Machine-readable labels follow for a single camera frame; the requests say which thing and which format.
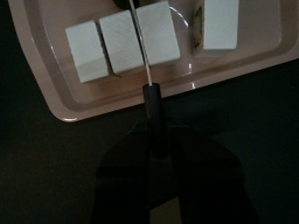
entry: white block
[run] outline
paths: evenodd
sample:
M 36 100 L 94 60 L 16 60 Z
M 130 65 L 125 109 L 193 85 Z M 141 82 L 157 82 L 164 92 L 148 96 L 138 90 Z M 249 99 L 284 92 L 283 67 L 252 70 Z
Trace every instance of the white block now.
M 162 1 L 137 8 L 136 15 L 149 65 L 153 66 L 177 60 L 180 49 L 168 2 Z
M 65 29 L 69 49 L 81 83 L 108 77 L 108 63 L 93 21 Z
M 200 0 L 193 20 L 193 56 L 217 57 L 236 49 L 239 0 Z
M 144 66 L 130 12 L 118 12 L 98 20 L 106 53 L 114 74 Z

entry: pink tray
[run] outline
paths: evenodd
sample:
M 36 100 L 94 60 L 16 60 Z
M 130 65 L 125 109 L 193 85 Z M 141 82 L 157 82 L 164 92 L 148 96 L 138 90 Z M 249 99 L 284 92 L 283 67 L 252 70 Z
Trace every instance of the pink tray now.
M 169 0 L 180 61 L 154 68 L 162 97 L 299 58 L 299 1 L 240 0 L 237 50 L 216 59 L 192 57 L 194 0 Z M 50 112 L 65 122 L 142 102 L 145 74 L 80 84 L 65 28 L 118 11 L 112 0 L 9 0 L 14 29 Z

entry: tray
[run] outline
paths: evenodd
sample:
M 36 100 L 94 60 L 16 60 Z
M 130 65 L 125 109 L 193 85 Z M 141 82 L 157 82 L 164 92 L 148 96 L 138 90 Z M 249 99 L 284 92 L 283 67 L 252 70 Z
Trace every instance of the tray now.
M 299 0 L 240 0 L 237 50 L 224 57 L 192 57 L 194 0 L 169 0 L 181 59 L 153 68 L 162 97 L 299 58 Z M 80 84 L 65 28 L 118 12 L 112 0 L 9 0 L 13 24 L 50 112 L 64 122 L 142 103 L 145 74 Z

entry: dark surface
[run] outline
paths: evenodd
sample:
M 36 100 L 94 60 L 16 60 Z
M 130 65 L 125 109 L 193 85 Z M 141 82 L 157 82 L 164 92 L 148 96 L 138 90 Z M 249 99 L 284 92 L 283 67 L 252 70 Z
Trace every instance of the dark surface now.
M 42 99 L 0 1 L 0 223 L 89 223 L 96 169 L 142 106 L 76 123 Z M 261 224 L 299 222 L 299 60 L 164 100 L 237 156 Z

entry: knife blade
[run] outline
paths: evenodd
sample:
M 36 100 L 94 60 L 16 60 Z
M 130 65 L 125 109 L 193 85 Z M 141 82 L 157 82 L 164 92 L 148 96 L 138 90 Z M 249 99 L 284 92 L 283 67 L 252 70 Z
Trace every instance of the knife blade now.
M 140 24 L 138 24 L 138 20 L 137 20 L 136 7 L 134 7 L 133 0 L 129 0 L 129 7 L 130 7 L 130 13 L 132 13 L 132 18 L 133 18 L 133 23 L 134 23 L 136 36 L 137 36 L 137 40 L 138 40 L 141 54 L 144 57 L 144 68 L 145 68 L 148 85 L 152 86 L 153 82 L 152 82 L 152 75 L 150 75 L 150 67 L 149 67 L 148 58 L 146 58 L 146 54 L 145 54 L 145 42 L 144 42 L 141 28 L 140 28 Z

